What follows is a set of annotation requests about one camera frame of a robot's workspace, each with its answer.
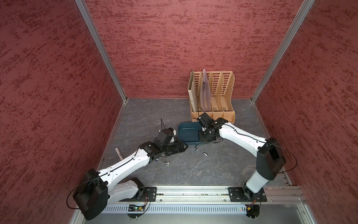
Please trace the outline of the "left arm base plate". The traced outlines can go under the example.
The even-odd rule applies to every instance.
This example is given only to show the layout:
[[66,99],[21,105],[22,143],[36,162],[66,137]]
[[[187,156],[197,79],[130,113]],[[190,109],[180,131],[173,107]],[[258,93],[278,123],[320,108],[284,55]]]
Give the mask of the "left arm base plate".
[[157,195],[157,187],[144,187],[139,189],[134,197],[123,199],[120,202],[155,202]]

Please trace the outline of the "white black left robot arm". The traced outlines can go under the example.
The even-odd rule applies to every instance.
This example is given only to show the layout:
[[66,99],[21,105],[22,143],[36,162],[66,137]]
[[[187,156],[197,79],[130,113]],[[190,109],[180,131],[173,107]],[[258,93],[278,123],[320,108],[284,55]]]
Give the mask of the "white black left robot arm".
[[100,171],[88,170],[80,183],[70,192],[78,209],[86,220],[97,217],[110,203],[139,197],[142,183],[133,178],[123,184],[122,180],[134,171],[148,165],[162,155],[183,153],[188,145],[182,140],[164,144],[159,141],[145,142],[127,158]]

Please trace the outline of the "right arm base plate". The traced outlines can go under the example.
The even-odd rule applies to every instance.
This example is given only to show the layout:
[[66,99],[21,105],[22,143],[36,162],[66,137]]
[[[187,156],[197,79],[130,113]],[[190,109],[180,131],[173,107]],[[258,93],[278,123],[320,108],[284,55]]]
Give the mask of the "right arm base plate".
[[246,187],[228,187],[228,195],[231,202],[267,202],[266,194],[263,188],[261,188],[257,193],[254,193]]

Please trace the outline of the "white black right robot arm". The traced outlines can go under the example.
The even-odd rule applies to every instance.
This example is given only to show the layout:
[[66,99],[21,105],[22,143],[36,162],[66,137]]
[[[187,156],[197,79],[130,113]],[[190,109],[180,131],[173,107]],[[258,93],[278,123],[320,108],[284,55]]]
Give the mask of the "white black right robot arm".
[[286,164],[282,147],[275,138],[265,139],[250,134],[233,124],[218,121],[211,125],[202,125],[199,136],[205,141],[216,138],[229,140],[246,149],[256,158],[255,171],[245,182],[240,195],[246,201],[256,200],[259,192],[270,181],[273,181]]

